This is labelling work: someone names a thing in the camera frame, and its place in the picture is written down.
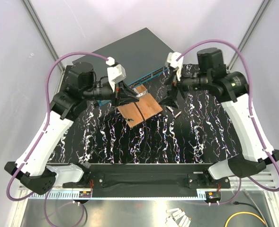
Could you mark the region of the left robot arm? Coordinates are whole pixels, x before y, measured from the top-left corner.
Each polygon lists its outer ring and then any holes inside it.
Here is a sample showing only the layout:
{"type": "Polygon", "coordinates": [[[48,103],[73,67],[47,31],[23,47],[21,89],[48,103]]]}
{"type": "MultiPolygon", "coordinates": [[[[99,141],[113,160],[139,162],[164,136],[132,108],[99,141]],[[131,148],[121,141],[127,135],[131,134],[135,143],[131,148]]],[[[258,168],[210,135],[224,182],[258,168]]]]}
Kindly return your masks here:
{"type": "Polygon", "coordinates": [[[136,92],[124,82],[124,67],[113,60],[106,64],[108,81],[103,84],[97,80],[93,65],[88,62],[66,67],[66,84],[52,101],[47,101],[48,109],[41,128],[22,156],[4,167],[13,179],[39,195],[47,193],[54,185],[74,183],[85,187],[89,184],[89,164],[49,166],[47,162],[63,134],[87,109],[88,101],[110,100],[112,106],[117,107],[139,100],[136,92]]]}

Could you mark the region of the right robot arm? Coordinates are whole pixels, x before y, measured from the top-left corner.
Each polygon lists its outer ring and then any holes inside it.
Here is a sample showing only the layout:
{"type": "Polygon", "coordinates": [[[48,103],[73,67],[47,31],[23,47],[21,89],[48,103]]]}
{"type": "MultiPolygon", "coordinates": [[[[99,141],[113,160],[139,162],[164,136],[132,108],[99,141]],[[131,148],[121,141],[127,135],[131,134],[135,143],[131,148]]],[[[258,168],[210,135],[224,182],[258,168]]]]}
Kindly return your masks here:
{"type": "Polygon", "coordinates": [[[186,97],[189,91],[206,90],[221,104],[239,138],[241,154],[212,164],[203,175],[203,183],[214,187],[221,178],[235,175],[239,178],[258,174],[279,161],[279,150],[274,149],[268,140],[264,140],[263,148],[259,136],[265,137],[263,130],[256,132],[259,120],[249,109],[249,85],[240,72],[226,71],[223,53],[217,48],[207,48],[198,51],[199,71],[196,77],[190,77],[183,68],[183,57],[179,52],[168,54],[165,66],[169,68],[169,78],[166,80],[166,96],[159,102],[161,105],[178,108],[177,94],[186,97]]]}

